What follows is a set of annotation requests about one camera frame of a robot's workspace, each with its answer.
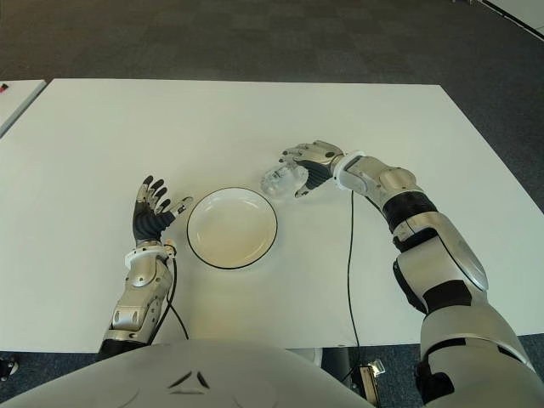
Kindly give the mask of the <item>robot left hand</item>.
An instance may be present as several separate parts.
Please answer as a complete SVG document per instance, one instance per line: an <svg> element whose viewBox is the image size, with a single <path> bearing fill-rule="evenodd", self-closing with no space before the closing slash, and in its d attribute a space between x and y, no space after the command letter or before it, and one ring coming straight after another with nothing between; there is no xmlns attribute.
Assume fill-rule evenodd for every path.
<svg viewBox="0 0 544 408"><path fill-rule="evenodd" d="M193 197L173 201L166 197L167 186L162 178L147 176L139 186L133 206L132 229L136 245L160 241L175 219L188 209Z"/></svg>

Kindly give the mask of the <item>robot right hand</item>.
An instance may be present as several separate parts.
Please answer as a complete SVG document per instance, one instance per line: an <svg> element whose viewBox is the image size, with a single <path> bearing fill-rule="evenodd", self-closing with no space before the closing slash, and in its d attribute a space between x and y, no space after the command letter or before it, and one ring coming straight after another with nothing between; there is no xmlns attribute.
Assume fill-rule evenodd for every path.
<svg viewBox="0 0 544 408"><path fill-rule="evenodd" d="M334 166L343 156L343 151L334 144L316 140L284 150L279 162L306 169L307 179L294 194L301 198L331 179Z"/></svg>

